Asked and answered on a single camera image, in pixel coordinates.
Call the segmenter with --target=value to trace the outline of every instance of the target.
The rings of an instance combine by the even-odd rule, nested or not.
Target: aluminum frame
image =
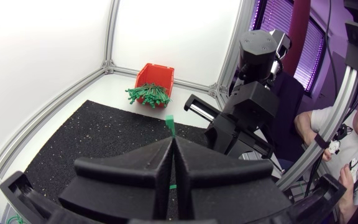
[[[0,152],[0,177],[3,177],[24,146],[56,112],[62,109],[77,94],[101,78],[104,73],[105,68],[97,69],[76,82],[63,93],[59,94],[33,115],[33,117],[31,117],[30,120],[28,120],[2,148],[2,151]]]
[[[246,3],[250,2],[250,13],[252,13],[254,1],[253,0],[241,0],[241,5],[237,12],[237,19],[234,25],[234,31],[232,33],[231,41],[229,44],[228,51],[226,53],[226,58],[223,64],[223,68],[221,73],[219,74],[219,80],[223,80],[223,76],[227,74],[225,69],[231,68],[232,71],[236,69],[236,64],[233,62],[237,60],[233,58],[233,54],[238,54],[238,50],[236,49],[236,43],[239,38],[239,29],[244,27],[244,24],[249,24],[250,17],[247,19],[246,15]],[[103,54],[103,62],[101,67],[97,69],[95,72],[89,74],[85,78],[81,79],[79,82],[75,83],[69,89],[65,90],[63,93],[59,94],[56,98],[54,98],[51,102],[49,102],[46,106],[44,106],[40,111],[38,111],[33,117],[31,117],[25,125],[23,125],[8,142],[3,146],[0,152],[0,177],[3,176],[9,166],[12,164],[13,160],[17,157],[17,155],[24,148],[25,144],[31,139],[31,137],[63,106],[65,106],[72,98],[74,98],[77,94],[79,94],[86,87],[91,85],[97,79],[101,78],[103,75],[107,74],[116,74],[116,75],[125,75],[128,77],[135,77],[139,71],[133,70],[130,68],[121,68],[117,67],[114,64],[114,60],[112,59],[112,47],[114,42],[114,31],[116,25],[116,19],[119,9],[120,0],[112,0],[109,15],[108,15],[108,24],[106,27],[106,38],[104,43],[104,54]],[[208,94],[213,98],[217,98],[217,89],[218,86],[211,85],[205,86],[200,85],[193,82],[188,82],[181,79],[174,79],[174,86],[185,88],[188,90],[197,91],[200,93]]]
[[[325,141],[330,141],[334,137],[336,130],[338,130],[342,124],[351,101],[356,94],[357,82],[357,71],[347,66],[344,81],[342,82],[338,97],[329,115],[330,119],[319,132],[319,135]],[[313,141],[295,164],[277,181],[277,187],[282,191],[288,189],[292,183],[297,181],[302,174],[317,161],[323,151],[324,149],[319,147],[316,141]]]
[[[114,30],[119,8],[119,0],[112,0],[109,11],[109,21],[106,29],[106,41],[104,60],[101,68],[91,73],[87,77],[74,84],[72,87],[58,95],[47,106],[42,108],[36,115],[34,115],[13,137],[7,142],[0,153],[0,176],[4,175],[9,165],[13,162],[16,156],[20,153],[27,141],[34,135],[39,128],[41,128],[60,108],[62,108],[68,101],[70,101],[76,94],[84,90],[90,84],[101,78],[105,74],[124,75],[135,77],[139,72],[130,68],[117,67],[112,59],[112,47],[114,40]],[[198,91],[200,93],[207,93],[214,97],[220,109],[224,108],[228,100],[227,90],[231,84],[234,72],[237,68],[237,59],[239,55],[238,41],[242,31],[246,31],[251,18],[246,15],[252,14],[254,6],[253,0],[242,0],[239,10],[237,12],[237,19],[234,25],[229,48],[223,63],[222,70],[219,74],[216,85],[204,86],[197,83],[192,83],[180,79],[175,79],[174,85],[189,90]],[[334,104],[334,111],[331,113],[331,119],[325,127],[320,131],[320,135],[324,140],[331,139],[334,131],[337,130],[339,124],[342,123],[344,114],[350,105],[350,101],[355,94],[355,85],[357,84],[357,72],[350,67],[347,67],[344,77],[346,82],[342,83],[339,91],[339,96]],[[281,190],[285,190],[296,181],[307,168],[311,167],[312,163],[317,160],[322,153],[315,142],[305,151],[302,157],[294,164],[294,166],[277,182]]]
[[[225,86],[230,85],[230,80],[233,79],[234,72],[237,68],[237,59],[239,56],[239,39],[242,32],[248,29],[251,22],[252,11],[254,9],[254,0],[241,0],[239,9],[237,11],[236,21],[234,23],[233,32],[231,34],[231,39],[229,47],[227,48],[226,56],[222,65],[222,69],[219,73],[218,80],[215,84],[206,86],[198,83],[193,83],[181,79],[174,78],[173,86],[184,88],[187,90],[193,90],[200,93],[206,93],[209,96],[216,99],[218,107],[220,110],[223,109],[226,101],[219,99],[218,92],[220,90],[228,89]],[[107,66],[106,74],[114,75],[124,75],[127,77],[136,77],[139,73],[138,70],[131,68],[118,67],[114,64],[112,59],[112,43],[114,41],[114,26],[117,19],[119,0],[113,0],[112,8],[110,10],[110,21],[108,25],[108,33],[106,34],[106,49],[105,49],[105,58],[103,65]]]

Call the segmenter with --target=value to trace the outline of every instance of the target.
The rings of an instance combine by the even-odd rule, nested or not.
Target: window
[[[249,29],[264,31],[279,29],[288,33],[292,8],[293,3],[289,0],[256,0],[254,17]],[[321,66],[323,50],[325,50],[324,35],[323,30],[310,18],[305,44],[294,75],[294,78],[303,85],[307,93],[312,91],[313,83]]]

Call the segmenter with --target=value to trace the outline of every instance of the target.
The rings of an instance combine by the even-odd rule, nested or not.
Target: black mat
[[[175,130],[178,136],[206,146],[204,129],[175,123]],[[41,148],[25,174],[36,191],[59,203],[58,195],[75,176],[76,158],[116,156],[170,135],[163,120],[86,101]],[[176,198],[176,190],[171,190],[168,218],[177,218]]]

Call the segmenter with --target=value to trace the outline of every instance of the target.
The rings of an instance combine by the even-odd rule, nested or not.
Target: white panel
[[[146,63],[175,68],[175,78],[217,82],[240,0],[123,0],[112,59],[141,70]]]
[[[101,66],[110,0],[0,0],[0,150],[41,107]]]

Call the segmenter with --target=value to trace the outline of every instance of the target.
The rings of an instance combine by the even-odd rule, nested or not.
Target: white floor
[[[158,119],[165,119],[166,115],[172,114],[176,123],[196,126],[199,128],[206,128],[209,123],[192,111],[185,111],[183,109],[189,96],[194,94],[215,108],[218,108],[214,98],[203,93],[177,87],[173,87],[171,94],[172,101],[169,102],[166,108],[152,109],[151,107],[141,105],[138,102],[130,105],[130,101],[128,100],[128,93],[126,93],[125,90],[128,88],[133,88],[134,83],[134,78],[120,75],[106,75],[82,91],[73,100],[68,102],[62,110],[57,112],[47,122],[47,124],[45,124],[25,145],[23,150],[21,150],[19,155],[16,157],[14,162],[5,173],[2,180],[5,180],[18,170],[22,172],[25,171],[32,159],[37,155],[48,139],[86,100],[91,100],[106,106],[111,106],[121,110],[130,111]],[[278,163],[275,156],[273,156],[272,159]],[[273,175],[276,177],[281,176],[276,169],[273,171]],[[2,218],[3,210],[5,209],[6,204],[7,200],[0,191],[0,220]]]

